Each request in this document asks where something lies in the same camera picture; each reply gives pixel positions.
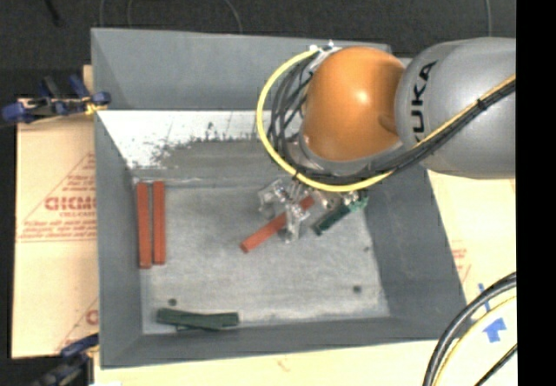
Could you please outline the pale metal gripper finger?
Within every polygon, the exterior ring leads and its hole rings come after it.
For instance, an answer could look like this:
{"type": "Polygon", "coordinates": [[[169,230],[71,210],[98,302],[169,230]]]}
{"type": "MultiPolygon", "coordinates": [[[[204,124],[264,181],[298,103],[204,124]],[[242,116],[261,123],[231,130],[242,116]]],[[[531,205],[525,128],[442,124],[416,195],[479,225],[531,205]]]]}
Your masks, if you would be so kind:
{"type": "Polygon", "coordinates": [[[287,191],[282,180],[275,180],[259,190],[259,212],[263,216],[277,216],[283,210],[287,200],[287,191]]]}
{"type": "Polygon", "coordinates": [[[309,218],[309,212],[303,206],[303,201],[288,203],[284,210],[285,224],[279,231],[279,236],[284,243],[291,243],[300,238],[304,223],[309,218]]]}

